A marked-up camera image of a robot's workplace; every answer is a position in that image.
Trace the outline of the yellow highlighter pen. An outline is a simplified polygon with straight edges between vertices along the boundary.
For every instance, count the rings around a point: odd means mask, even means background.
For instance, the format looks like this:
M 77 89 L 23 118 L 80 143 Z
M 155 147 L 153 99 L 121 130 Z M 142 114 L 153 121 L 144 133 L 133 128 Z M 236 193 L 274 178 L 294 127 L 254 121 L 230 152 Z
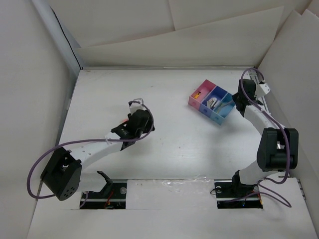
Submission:
M 232 103 L 233 103 L 233 101 L 229 101 L 229 102 L 226 102 L 226 103 L 221 103 L 219 106 L 217 106 L 215 112 L 216 112 L 217 114 L 220 113 L 220 111 L 221 111 L 224 107 L 226 107 L 226 106 L 228 106 L 228 105 L 232 105 Z

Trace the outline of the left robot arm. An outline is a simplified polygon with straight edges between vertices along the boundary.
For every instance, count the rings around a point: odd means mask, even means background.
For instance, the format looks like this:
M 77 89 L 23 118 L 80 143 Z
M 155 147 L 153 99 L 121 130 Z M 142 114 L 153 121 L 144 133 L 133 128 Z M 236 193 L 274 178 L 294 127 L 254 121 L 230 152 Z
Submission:
M 90 141 L 71 150 L 64 146 L 55 149 L 42 172 L 41 180 L 59 201 L 69 199 L 77 191 L 107 197 L 112 191 L 112 180 L 103 171 L 87 176 L 84 170 L 98 160 L 132 146 L 154 129 L 152 114 L 147 110 L 137 110 L 101 140 Z

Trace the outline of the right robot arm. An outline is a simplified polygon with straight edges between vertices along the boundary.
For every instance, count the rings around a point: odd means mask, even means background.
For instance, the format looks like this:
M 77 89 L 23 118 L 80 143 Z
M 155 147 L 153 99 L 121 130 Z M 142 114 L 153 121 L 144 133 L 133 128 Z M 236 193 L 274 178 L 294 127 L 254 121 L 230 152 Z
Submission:
M 230 184 L 231 192 L 243 196 L 249 188 L 276 172 L 285 172 L 278 184 L 283 184 L 290 170 L 298 164 L 299 133 L 275 120 L 255 97 L 257 86 L 253 80 L 240 79 L 238 92 L 233 95 L 237 111 L 248 120 L 261 135 L 256 160 L 235 172 Z

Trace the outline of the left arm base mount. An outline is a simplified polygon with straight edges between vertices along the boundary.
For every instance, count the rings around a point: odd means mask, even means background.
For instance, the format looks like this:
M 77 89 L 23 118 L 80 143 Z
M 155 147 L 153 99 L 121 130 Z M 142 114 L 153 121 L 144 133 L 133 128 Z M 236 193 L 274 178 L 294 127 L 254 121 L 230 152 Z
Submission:
M 126 208 L 127 180 L 112 180 L 103 171 L 97 171 L 103 178 L 103 187 L 98 191 L 84 191 L 79 209 L 82 210 L 122 210 Z

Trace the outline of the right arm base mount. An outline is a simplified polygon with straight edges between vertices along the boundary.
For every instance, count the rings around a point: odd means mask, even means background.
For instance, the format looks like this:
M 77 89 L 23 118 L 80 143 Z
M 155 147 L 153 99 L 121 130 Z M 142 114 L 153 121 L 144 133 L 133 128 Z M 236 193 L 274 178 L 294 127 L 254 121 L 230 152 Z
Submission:
M 214 188 L 210 194 L 216 197 L 218 209 L 263 209 L 257 184 L 242 184 L 239 171 L 235 172 L 232 179 L 214 180 Z

